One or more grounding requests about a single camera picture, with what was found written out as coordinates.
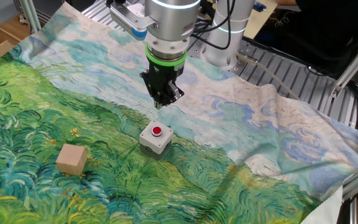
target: painted fabric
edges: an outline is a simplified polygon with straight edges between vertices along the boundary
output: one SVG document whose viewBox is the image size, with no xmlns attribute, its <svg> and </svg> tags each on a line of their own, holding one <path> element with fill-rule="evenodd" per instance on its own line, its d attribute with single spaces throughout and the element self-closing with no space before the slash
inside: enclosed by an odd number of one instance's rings
<svg viewBox="0 0 358 224">
<path fill-rule="evenodd" d="M 0 223 L 300 223 L 358 171 L 357 130 L 194 58 L 157 111 L 144 48 L 64 4 L 0 58 Z M 175 132 L 160 161 L 139 150 L 153 119 Z"/>
</svg>

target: green grass pattern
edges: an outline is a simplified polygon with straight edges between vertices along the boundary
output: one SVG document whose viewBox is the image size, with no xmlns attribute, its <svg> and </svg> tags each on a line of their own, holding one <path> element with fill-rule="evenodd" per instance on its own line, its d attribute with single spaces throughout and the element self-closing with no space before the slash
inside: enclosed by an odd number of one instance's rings
<svg viewBox="0 0 358 224">
<path fill-rule="evenodd" d="M 178 136 L 155 161 L 139 150 L 149 122 L 0 58 L 0 223 L 300 223 L 321 203 Z M 85 146 L 83 175 L 59 173 L 65 143 Z"/>
</svg>

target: wooden cube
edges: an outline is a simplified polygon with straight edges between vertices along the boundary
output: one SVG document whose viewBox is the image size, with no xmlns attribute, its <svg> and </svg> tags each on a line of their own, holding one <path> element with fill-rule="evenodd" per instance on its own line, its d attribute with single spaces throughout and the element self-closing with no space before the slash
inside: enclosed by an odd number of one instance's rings
<svg viewBox="0 0 358 224">
<path fill-rule="evenodd" d="M 87 159 L 85 147 L 64 144 L 56 165 L 62 173 L 81 175 Z"/>
</svg>

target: red button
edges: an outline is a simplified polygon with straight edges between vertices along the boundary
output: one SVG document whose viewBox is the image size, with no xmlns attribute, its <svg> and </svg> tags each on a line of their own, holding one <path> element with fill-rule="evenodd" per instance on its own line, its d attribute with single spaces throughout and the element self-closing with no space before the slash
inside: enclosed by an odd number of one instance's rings
<svg viewBox="0 0 358 224">
<path fill-rule="evenodd" d="M 161 132 L 162 132 L 162 130 L 160 127 L 154 127 L 152 130 L 152 134 L 155 137 L 159 137 L 161 135 Z"/>
</svg>

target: green ring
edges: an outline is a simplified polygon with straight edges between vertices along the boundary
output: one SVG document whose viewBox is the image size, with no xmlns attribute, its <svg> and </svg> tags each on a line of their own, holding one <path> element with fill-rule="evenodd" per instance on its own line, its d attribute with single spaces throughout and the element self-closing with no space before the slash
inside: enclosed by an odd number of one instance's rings
<svg viewBox="0 0 358 224">
<path fill-rule="evenodd" d="M 181 59 L 176 60 L 176 61 L 174 61 L 174 62 L 164 62 L 164 61 L 161 61 L 161 60 L 157 59 L 156 57 L 154 57 L 154 56 L 150 53 L 149 48 L 148 48 L 148 46 L 147 46 L 147 44 L 146 44 L 146 57 L 147 57 L 150 61 L 156 63 L 157 65 L 161 65 L 161 66 L 164 66 L 164 67 L 174 67 L 174 66 L 177 66 L 177 65 L 181 65 L 181 64 L 185 63 L 186 56 L 187 56 L 187 50 L 185 51 L 185 54 L 182 56 Z"/>
</svg>

